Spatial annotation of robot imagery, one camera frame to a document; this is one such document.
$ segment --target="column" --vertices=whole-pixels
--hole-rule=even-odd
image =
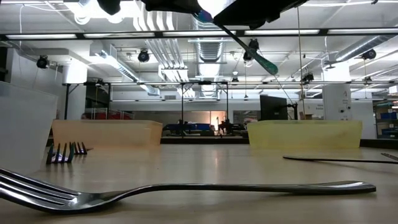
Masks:
[[[350,81],[349,64],[341,62],[333,65],[335,68],[323,71],[324,81]],[[352,120],[351,88],[349,84],[324,85],[323,105],[325,120]]]
[[[84,83],[87,81],[87,66],[79,61],[75,61],[63,68],[64,83]],[[67,119],[81,119],[86,106],[86,86],[79,85],[70,94],[68,99]]]

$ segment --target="fork tines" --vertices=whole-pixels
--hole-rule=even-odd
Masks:
[[[2,198],[39,210],[44,210],[44,205],[61,209],[79,195],[74,190],[31,179],[6,169],[0,169],[0,180]],[[13,195],[23,195],[23,197],[15,198]]]
[[[67,157],[67,147],[68,144],[65,143],[63,147],[63,152],[61,154],[61,144],[58,144],[57,152],[54,153],[54,144],[50,146],[49,152],[47,154],[46,164],[58,164],[58,163],[71,163],[75,155],[87,155],[87,149],[83,142],[81,142],[81,147],[79,142],[69,142],[69,156]]]

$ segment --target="silver fork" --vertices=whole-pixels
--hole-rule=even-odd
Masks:
[[[343,195],[375,192],[376,187],[360,181],[282,185],[154,184],[131,190],[85,193],[42,182],[6,169],[0,169],[0,198],[49,213],[76,214],[94,212],[106,208],[123,198],[160,190],[224,190]]]

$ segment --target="table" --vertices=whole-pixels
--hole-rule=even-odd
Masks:
[[[398,151],[361,149],[364,159]],[[398,166],[283,160],[248,145],[161,145],[158,149],[100,149],[72,165],[43,166],[32,177],[67,188],[102,192],[158,183],[299,184],[362,180],[377,192],[297,196],[256,192],[152,192],[99,213],[60,216],[0,201],[5,223],[396,223]]]

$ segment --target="monitor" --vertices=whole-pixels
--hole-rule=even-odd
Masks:
[[[285,98],[260,96],[261,121],[287,120],[287,101]]]

